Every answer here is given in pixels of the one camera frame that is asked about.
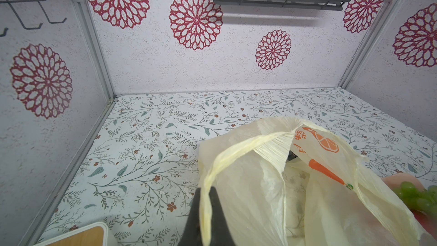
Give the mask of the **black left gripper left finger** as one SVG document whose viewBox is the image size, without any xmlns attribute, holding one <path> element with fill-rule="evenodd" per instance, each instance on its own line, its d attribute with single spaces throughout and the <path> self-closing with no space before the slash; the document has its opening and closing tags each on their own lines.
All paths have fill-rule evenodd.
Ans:
<svg viewBox="0 0 437 246">
<path fill-rule="evenodd" d="M 199 222 L 200 191 L 200 188 L 195 191 L 187 223 L 178 246 L 201 246 Z"/>
</svg>

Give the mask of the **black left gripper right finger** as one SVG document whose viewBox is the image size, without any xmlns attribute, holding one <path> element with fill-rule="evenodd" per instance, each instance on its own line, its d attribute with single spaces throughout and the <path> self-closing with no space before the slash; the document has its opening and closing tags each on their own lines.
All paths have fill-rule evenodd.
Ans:
<svg viewBox="0 0 437 246">
<path fill-rule="evenodd" d="M 212 205 L 212 237 L 211 246 L 235 246 L 226 223 L 217 190 L 211 187 L 209 197 Z"/>
</svg>

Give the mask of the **cream plastic bag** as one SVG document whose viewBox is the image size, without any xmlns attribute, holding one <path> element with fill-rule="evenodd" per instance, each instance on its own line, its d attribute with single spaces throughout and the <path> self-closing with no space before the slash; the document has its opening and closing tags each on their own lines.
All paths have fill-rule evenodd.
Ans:
<svg viewBox="0 0 437 246">
<path fill-rule="evenodd" d="M 289 151 L 298 157 L 287 162 Z M 434 246 L 436 240 L 341 137 L 293 117 L 262 118 L 199 146 L 201 242 L 211 187 L 238 246 Z"/>
</svg>

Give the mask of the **green grape bunch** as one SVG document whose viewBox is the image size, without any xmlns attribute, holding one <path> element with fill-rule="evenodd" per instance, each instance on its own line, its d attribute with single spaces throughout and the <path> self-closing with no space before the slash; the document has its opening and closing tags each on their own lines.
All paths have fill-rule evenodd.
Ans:
<svg viewBox="0 0 437 246">
<path fill-rule="evenodd" d="M 409 209 L 423 212 L 433 219 L 437 218 L 437 187 L 435 185 L 419 190 L 412 182 L 402 182 L 393 191 Z"/>
</svg>

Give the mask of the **red apple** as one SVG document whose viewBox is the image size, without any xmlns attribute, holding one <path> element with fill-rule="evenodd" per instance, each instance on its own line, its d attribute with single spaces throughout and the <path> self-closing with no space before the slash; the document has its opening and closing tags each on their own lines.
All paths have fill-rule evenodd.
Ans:
<svg viewBox="0 0 437 246">
<path fill-rule="evenodd" d="M 437 239 L 437 223 L 429 218 L 426 214 L 412 210 L 415 219 L 421 224 L 421 226 L 436 240 Z"/>
</svg>

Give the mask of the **white wooden-top box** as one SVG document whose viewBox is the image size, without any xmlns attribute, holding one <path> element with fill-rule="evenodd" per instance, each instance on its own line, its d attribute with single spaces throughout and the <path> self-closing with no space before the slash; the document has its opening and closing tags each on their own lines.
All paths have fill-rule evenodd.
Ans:
<svg viewBox="0 0 437 246">
<path fill-rule="evenodd" d="M 77 230 L 48 239 L 35 246 L 117 246 L 118 242 L 104 222 L 89 224 Z"/>
</svg>

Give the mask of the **dark purple grape bunch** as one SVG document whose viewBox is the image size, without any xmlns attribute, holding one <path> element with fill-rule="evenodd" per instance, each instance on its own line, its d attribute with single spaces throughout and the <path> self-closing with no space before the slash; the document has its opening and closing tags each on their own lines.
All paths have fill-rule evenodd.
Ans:
<svg viewBox="0 0 437 246">
<path fill-rule="evenodd" d="M 287 157 L 287 162 L 292 161 L 293 159 L 297 158 L 298 156 L 296 154 L 294 154 L 291 150 L 289 151 L 288 157 Z"/>
</svg>

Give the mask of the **pink scalloped bowl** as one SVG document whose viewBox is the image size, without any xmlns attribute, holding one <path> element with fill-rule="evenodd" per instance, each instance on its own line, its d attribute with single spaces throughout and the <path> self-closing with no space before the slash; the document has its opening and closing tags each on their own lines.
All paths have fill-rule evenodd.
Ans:
<svg viewBox="0 0 437 246">
<path fill-rule="evenodd" d="M 425 189 L 423 184 L 416 177 L 407 173 L 397 173 L 381 179 L 390 189 L 400 187 L 402 182 L 411 182 L 419 191 Z"/>
</svg>

